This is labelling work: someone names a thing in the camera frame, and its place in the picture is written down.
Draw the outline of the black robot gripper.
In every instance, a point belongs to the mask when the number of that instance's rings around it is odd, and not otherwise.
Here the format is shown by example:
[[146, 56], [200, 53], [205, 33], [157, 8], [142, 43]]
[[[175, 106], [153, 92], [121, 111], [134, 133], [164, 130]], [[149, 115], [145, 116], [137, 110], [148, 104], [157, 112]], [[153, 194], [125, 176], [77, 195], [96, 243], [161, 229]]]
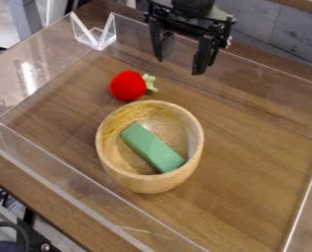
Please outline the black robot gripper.
[[150, 28], [154, 56], [160, 62], [172, 54], [176, 45], [173, 32], [199, 38], [193, 74], [201, 75], [213, 64], [220, 41], [231, 39], [237, 20], [223, 11], [216, 0], [146, 0], [145, 21]]

